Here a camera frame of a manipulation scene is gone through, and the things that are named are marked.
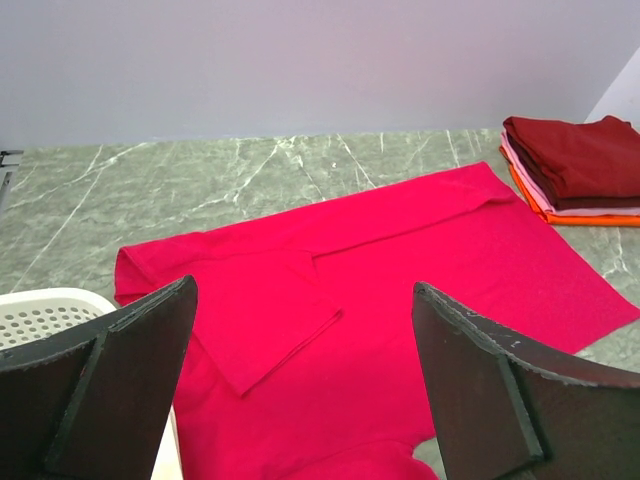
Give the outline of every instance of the green marble countertop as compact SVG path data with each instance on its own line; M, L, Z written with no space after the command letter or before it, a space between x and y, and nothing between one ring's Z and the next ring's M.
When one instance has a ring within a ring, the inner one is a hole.
M484 160L509 185L498 130L297 136L27 151L0 217L0 293L113 295L122 245L209 230ZM640 229L560 227L640 306ZM583 355L640 370L640 322ZM417 455L441 470L431 443Z

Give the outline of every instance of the white plastic basket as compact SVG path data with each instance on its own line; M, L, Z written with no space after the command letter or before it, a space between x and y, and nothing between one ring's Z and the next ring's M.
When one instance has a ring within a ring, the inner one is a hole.
M106 298L79 288L48 288L0 295L0 350L50 337L114 310ZM173 408L151 479L182 479Z

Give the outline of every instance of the wall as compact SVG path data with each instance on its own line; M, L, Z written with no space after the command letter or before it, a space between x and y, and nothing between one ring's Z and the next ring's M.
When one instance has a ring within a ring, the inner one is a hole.
M640 48L591 111L587 121L593 122L609 114L630 121L640 130Z
M638 0L0 0L0 145L578 121L638 18Z

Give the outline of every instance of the red cloth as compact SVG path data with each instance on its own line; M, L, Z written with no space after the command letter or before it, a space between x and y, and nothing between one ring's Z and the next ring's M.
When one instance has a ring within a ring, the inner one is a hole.
M123 248L116 298L186 274L187 480L434 479L416 281L567 352L640 316L486 164Z
M509 117L504 127L557 208L640 206L640 134L630 123L612 116L578 125Z

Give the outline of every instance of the pink cloth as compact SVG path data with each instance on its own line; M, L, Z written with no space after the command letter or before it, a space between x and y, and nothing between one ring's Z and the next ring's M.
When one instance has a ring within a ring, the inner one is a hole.
M116 299L187 274L186 480L435 480L417 281L571 353L640 317L486 164L125 247Z
M520 177L520 180L527 188L527 191L531 197L535 200L538 206L545 212L552 213L558 217L596 217L601 215L640 215L640 208L624 207L624 208L572 208L568 210L556 210L556 208L549 203L546 195L542 192L540 187L533 181L527 169L524 167L518 154L511 148L507 134L502 132L502 148L507 152L509 161L513 165L514 170Z

